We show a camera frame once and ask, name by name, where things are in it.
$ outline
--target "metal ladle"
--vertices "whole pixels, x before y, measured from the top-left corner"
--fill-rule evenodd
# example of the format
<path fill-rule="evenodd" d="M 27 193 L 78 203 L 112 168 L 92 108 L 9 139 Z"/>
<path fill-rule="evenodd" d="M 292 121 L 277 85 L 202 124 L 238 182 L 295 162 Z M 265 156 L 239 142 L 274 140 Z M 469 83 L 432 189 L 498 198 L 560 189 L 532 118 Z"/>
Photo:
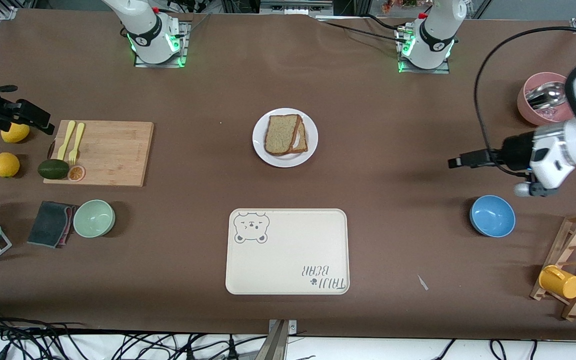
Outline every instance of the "metal ladle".
<path fill-rule="evenodd" d="M 557 107 L 566 103 L 564 83 L 560 81 L 546 82 L 526 94 L 528 105 L 534 110 Z"/>

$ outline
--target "avocado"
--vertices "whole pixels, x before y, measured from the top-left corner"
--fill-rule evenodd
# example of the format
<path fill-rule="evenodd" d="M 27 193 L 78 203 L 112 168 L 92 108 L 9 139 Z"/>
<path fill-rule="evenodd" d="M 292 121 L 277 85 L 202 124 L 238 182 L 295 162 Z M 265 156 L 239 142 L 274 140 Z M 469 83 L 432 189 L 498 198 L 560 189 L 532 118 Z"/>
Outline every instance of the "avocado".
<path fill-rule="evenodd" d="M 37 173 L 41 175 L 42 178 L 50 180 L 63 179 L 68 175 L 68 162 L 59 159 L 48 159 L 39 164 L 37 168 Z"/>

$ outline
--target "pink bowl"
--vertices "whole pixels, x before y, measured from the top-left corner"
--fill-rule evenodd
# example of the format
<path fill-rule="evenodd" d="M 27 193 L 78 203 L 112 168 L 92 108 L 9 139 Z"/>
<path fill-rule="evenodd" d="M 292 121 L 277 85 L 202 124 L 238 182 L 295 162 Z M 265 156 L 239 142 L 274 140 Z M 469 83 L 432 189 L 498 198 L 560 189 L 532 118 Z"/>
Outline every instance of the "pink bowl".
<path fill-rule="evenodd" d="M 570 109 L 569 103 L 567 102 L 555 107 L 557 112 L 555 112 L 552 119 L 541 116 L 541 114 L 536 112 L 530 105 L 528 105 L 528 101 L 526 100 L 526 93 L 549 82 L 565 83 L 566 77 L 554 72 L 535 73 L 535 75 L 530 76 L 528 80 L 526 80 L 526 82 L 521 87 L 519 94 L 517 95 L 517 110 L 519 110 L 519 114 L 521 114 L 521 116 L 529 123 L 537 126 L 548 125 L 570 120 L 575 117 L 572 113 L 572 109 Z"/>

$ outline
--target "folded cloth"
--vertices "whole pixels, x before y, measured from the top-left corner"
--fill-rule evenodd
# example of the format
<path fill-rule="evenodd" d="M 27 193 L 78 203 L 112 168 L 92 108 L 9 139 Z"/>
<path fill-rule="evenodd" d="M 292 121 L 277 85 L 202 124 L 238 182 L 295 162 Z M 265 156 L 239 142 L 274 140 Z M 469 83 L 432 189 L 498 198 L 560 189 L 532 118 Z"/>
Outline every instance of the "folded cloth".
<path fill-rule="evenodd" d="M 53 249 L 64 246 L 71 231 L 74 213 L 75 205 L 42 201 L 27 242 Z"/>

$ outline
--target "yellow lemon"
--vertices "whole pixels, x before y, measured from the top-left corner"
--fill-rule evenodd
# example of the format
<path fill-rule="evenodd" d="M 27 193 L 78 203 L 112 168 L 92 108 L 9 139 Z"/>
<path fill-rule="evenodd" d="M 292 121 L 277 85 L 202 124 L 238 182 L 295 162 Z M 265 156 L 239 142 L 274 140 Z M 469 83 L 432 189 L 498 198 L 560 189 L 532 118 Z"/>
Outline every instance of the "yellow lemon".
<path fill-rule="evenodd" d="M 0 153 L 0 177 L 12 178 L 19 171 L 19 159 L 9 152 Z"/>
<path fill-rule="evenodd" d="M 5 142 L 20 142 L 30 134 L 30 126 L 25 123 L 11 123 L 10 130 L 1 132 L 1 138 Z"/>

